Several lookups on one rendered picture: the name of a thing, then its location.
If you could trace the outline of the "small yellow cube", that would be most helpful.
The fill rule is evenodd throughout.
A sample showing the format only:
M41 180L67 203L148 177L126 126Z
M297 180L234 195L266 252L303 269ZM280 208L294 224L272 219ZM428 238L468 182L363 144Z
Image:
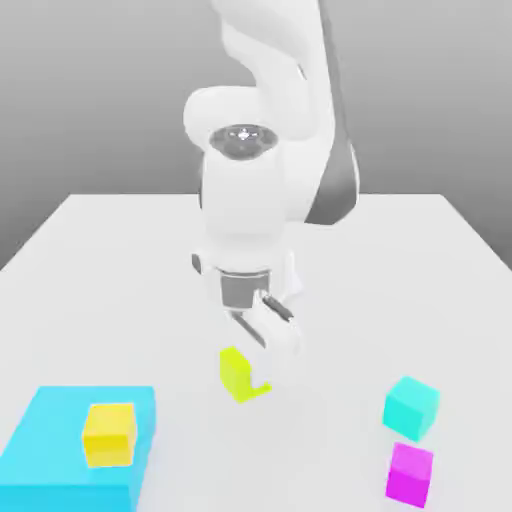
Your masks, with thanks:
M128 467L133 463L137 423L133 403L89 407L82 444L89 468Z

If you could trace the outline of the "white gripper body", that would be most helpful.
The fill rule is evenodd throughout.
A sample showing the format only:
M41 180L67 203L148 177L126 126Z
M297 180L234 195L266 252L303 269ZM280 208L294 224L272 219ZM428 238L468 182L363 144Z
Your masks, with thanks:
M304 345L293 313L272 295L255 294L250 309L230 316L248 336L240 348L251 366L251 384L291 386Z

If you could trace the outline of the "small turquoise cube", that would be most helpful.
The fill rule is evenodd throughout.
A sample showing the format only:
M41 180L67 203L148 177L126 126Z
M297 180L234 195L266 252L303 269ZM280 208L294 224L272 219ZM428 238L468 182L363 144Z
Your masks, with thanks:
M387 393L383 424L419 442L436 420L440 392L410 376L402 377Z

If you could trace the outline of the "small magenta cube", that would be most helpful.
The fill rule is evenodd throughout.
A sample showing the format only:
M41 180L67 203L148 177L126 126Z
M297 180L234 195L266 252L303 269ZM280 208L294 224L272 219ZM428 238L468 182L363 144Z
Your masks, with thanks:
M434 454L428 450L395 442L385 496L424 508L431 483L433 458Z

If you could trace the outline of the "large cyan box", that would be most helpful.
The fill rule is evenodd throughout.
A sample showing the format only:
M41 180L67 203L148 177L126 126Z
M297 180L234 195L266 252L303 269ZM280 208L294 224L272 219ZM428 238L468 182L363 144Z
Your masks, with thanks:
M133 403L128 467L89 468L82 431L92 404ZM0 455L0 512L136 512L156 424L150 386L43 386Z

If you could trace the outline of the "small lime cube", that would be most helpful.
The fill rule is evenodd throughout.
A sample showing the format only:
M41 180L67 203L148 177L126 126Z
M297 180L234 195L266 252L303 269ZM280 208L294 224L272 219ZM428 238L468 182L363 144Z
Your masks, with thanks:
M268 382L253 386L251 365L234 346L220 351L219 373L223 386L237 403L247 402L272 390Z

